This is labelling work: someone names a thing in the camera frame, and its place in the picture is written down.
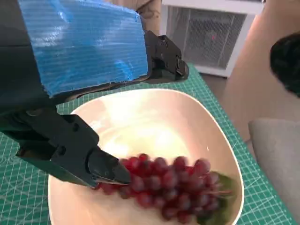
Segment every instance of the black bracket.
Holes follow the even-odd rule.
[[[147,83],[166,83],[186,80],[187,64],[182,60],[181,50],[166,35],[156,36],[145,31],[148,67],[151,72]]]
[[[19,142],[16,155],[54,177],[91,187],[99,181],[130,181],[119,160],[97,146],[97,133],[78,115],[44,108],[15,113],[9,120],[13,129],[1,131]]]

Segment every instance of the black object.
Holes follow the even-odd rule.
[[[300,33],[284,37],[272,46],[270,66],[285,88],[300,97]]]
[[[166,36],[145,31],[148,73],[132,82],[108,83],[49,98],[43,89],[17,0],[0,1],[0,131],[19,142],[17,156],[47,173],[95,187],[98,181],[127,184],[128,171],[102,151],[98,135],[77,115],[59,115],[55,105],[84,94],[139,83],[187,79],[180,49]]]

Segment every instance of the bowl rim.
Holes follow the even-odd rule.
[[[83,103],[82,105],[78,106],[77,108],[75,108],[70,114],[76,114],[76,112],[81,108],[81,107],[84,107],[88,104],[91,104],[92,102],[94,101],[98,101],[100,98],[108,98],[112,95],[118,95],[118,94],[121,94],[123,92],[140,92],[140,91],[167,91],[167,92],[175,92],[175,93],[178,93],[178,94],[182,94],[192,100],[194,100],[196,103],[198,103],[205,111],[206,113],[212,118],[212,120],[214,121],[214,123],[216,124],[216,126],[218,127],[218,129],[221,131],[223,137],[225,138],[226,140],[226,143],[227,145],[229,146],[230,148],[230,151],[233,155],[233,159],[237,165],[237,168],[238,168],[238,172],[239,172],[239,176],[240,176],[240,181],[241,181],[241,188],[242,188],[242,200],[241,200],[241,203],[240,203],[240,209],[239,209],[239,212],[236,216],[236,218],[234,219],[233,223],[232,224],[237,224],[240,216],[241,216],[241,213],[243,211],[243,208],[244,208],[244,198],[245,198],[245,193],[244,193],[244,182],[243,182],[243,177],[242,177],[242,174],[241,174],[241,171],[240,171],[240,165],[239,165],[239,162],[234,154],[234,151],[233,151],[233,148],[231,147],[226,135],[224,134],[222,128],[219,126],[218,122],[215,120],[215,118],[211,115],[211,113],[208,111],[208,109],[198,100],[196,99],[195,97],[193,96],[190,96],[189,94],[185,93],[185,92],[182,92],[182,91],[179,91],[179,90],[173,90],[173,89],[164,89],[164,88],[147,88],[147,89],[136,89],[136,90],[126,90],[126,91],[119,91],[119,92],[115,92],[115,93],[112,93],[112,94],[108,94],[108,95],[104,95],[104,96],[100,96],[100,97],[97,97],[95,99],[92,99],[91,101],[88,101],[86,103]],[[49,174],[48,175],[48,210],[49,210],[49,217],[50,217],[50,221],[51,221],[51,224],[52,225],[56,225],[53,221],[53,214],[52,214],[52,211],[50,210],[51,209],[51,198],[49,198],[50,196],[50,193],[51,193],[51,189],[50,189],[50,185],[51,185],[51,180],[52,180],[52,176]]]

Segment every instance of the grape cluster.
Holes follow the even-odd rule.
[[[168,165],[162,157],[151,161],[147,154],[121,159],[131,173],[129,185],[99,184],[106,195],[118,192],[120,197],[134,197],[139,206],[160,210],[165,220],[177,218],[189,223],[193,215],[205,216],[218,209],[218,174],[210,172],[210,163],[198,159],[188,166],[185,157]]]

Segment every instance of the robotic arm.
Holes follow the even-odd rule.
[[[60,180],[90,187],[95,187],[100,181],[129,183],[129,173],[119,160],[97,146],[99,137],[95,131],[77,115],[58,114],[56,105],[87,93],[139,82],[183,81],[189,70],[180,49],[168,37],[158,37],[145,30],[142,37],[148,64],[146,74],[132,80],[107,81],[49,94],[42,81],[44,71],[39,67],[40,61],[32,44],[34,40],[24,19],[25,3],[28,2],[38,1],[0,2],[0,131],[20,144],[18,157]],[[61,2],[82,3],[80,0]],[[87,2],[91,2],[89,6],[95,5],[95,1]],[[114,10],[124,11],[120,7]]]

